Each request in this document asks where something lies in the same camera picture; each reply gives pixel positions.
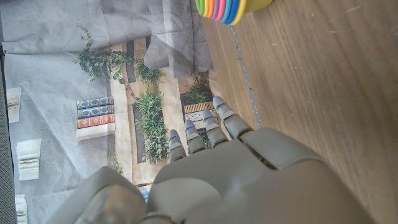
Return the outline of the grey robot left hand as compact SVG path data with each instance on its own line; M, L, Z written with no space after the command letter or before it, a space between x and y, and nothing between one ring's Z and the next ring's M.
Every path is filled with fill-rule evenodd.
M372 223L373 218L322 157L271 128L252 129L220 97L191 121L187 146L169 133L170 162L144 197L102 167L73 191L50 223Z

